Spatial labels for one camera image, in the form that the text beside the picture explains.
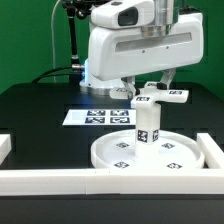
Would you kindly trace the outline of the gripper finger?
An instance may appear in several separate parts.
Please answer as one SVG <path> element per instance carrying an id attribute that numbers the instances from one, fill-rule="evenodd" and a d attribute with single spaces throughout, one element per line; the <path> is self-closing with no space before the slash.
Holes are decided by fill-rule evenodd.
<path id="1" fill-rule="evenodd" d="M 127 91 L 127 97 L 129 99 L 133 99 L 136 95 L 136 88 L 135 88 L 135 77 L 124 77 L 122 78 L 122 82 L 124 84 L 124 88 Z"/>
<path id="2" fill-rule="evenodd" d="M 160 90 L 168 90 L 175 74 L 175 68 L 164 70 L 161 80 L 157 83 L 157 88 Z"/>

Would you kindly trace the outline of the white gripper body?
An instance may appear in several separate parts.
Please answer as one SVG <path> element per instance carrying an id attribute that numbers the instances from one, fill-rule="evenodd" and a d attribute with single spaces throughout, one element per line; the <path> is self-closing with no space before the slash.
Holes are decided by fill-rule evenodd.
<path id="1" fill-rule="evenodd" d="M 140 28 L 97 27 L 90 35 L 88 69 L 107 81 L 198 63 L 203 56 L 203 16 L 180 15 L 164 36 L 147 37 Z"/>

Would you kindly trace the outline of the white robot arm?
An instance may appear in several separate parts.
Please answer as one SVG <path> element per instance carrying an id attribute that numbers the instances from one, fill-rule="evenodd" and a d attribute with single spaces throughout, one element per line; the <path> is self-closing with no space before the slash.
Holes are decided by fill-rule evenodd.
<path id="1" fill-rule="evenodd" d="M 137 94 L 134 77 L 161 71 L 167 89 L 176 69 L 200 62 L 203 14 L 179 0 L 110 0 L 91 10 L 82 90 L 111 97 Z"/>

